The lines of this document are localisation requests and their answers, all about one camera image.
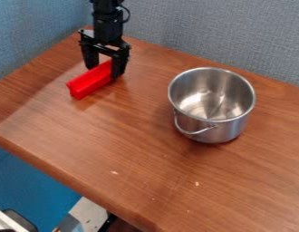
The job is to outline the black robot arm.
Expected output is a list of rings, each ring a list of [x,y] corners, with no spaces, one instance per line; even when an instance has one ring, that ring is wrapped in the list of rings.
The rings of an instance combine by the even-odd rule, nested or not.
[[[124,7],[124,0],[89,0],[93,4],[93,29],[80,29],[80,46],[84,64],[88,70],[100,66],[98,55],[109,56],[110,78],[117,79],[125,71],[129,59],[130,44],[122,39],[124,24],[130,11]]]

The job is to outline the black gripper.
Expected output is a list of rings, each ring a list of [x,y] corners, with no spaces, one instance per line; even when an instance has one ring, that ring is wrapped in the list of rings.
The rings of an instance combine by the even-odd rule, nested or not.
[[[114,10],[109,14],[96,11],[93,13],[93,29],[81,29],[80,45],[84,56],[84,64],[88,70],[98,66],[98,53],[106,46],[117,47],[126,51],[130,45],[122,39],[124,35],[124,11]],[[113,57],[110,62],[110,78],[116,80],[125,71],[128,56]]]

